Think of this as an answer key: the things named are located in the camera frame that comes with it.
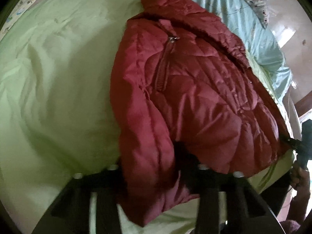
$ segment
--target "bed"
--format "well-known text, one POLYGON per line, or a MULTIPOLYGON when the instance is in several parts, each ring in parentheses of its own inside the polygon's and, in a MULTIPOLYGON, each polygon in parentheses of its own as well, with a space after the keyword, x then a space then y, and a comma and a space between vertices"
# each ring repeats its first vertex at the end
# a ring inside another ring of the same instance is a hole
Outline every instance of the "bed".
MULTIPOLYGON (((244 0, 195 1, 243 40, 254 74, 292 135, 280 100, 291 73, 272 33, 244 0)), ((99 172, 117 161, 119 128, 107 104, 110 72, 126 20, 141 11, 139 0, 44 0, 24 10, 0 42, 0 199, 22 233, 32 232, 74 173, 99 172)), ((293 159, 288 151, 249 181, 262 192, 293 159)), ((187 233, 197 205, 178 205, 145 228, 119 208, 123 233, 187 233)))

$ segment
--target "light green blanket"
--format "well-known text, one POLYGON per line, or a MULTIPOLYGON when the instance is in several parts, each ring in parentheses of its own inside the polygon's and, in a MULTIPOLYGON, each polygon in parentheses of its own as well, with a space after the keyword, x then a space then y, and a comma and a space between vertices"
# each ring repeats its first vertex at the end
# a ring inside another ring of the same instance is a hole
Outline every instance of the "light green blanket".
MULTIPOLYGON (((0 199, 23 233, 74 173, 118 159, 110 73, 125 23, 141 11, 140 0, 46 0, 0 42, 0 199)), ((251 183, 263 190, 291 161, 285 155, 251 183)), ((197 200, 178 205, 144 229, 120 210, 123 232, 185 233, 196 207, 197 200)))

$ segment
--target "red puffer jacket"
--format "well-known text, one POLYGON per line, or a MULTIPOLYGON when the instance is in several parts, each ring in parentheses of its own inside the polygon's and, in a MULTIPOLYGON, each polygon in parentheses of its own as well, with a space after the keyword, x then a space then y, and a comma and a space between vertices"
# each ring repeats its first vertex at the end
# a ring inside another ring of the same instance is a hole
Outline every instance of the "red puffer jacket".
POLYGON ((193 198, 179 182, 173 142, 220 173, 252 176, 288 149, 274 101, 252 73, 242 41, 191 0, 141 0, 111 75, 127 191, 118 200, 144 226, 193 198))

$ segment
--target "jacket zipper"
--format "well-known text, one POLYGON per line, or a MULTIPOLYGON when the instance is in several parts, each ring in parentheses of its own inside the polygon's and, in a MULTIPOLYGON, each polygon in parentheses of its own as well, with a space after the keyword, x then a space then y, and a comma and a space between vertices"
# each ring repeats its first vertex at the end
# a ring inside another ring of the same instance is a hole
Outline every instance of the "jacket zipper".
POLYGON ((171 53, 176 40, 178 40, 177 37, 168 38, 165 49, 163 51, 163 55, 157 66, 158 69, 157 69, 156 80, 155 80, 155 89, 157 91, 163 92, 166 89, 166 85, 168 81, 168 72, 169 72, 168 55, 171 53))

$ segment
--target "floor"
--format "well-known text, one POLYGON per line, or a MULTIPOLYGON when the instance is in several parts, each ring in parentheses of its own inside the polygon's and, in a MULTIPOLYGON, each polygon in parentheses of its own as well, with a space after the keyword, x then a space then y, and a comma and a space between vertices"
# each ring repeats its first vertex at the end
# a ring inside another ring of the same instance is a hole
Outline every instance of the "floor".
POLYGON ((297 0, 267 0, 269 28, 277 38, 293 72, 294 103, 312 90, 312 22, 297 0))

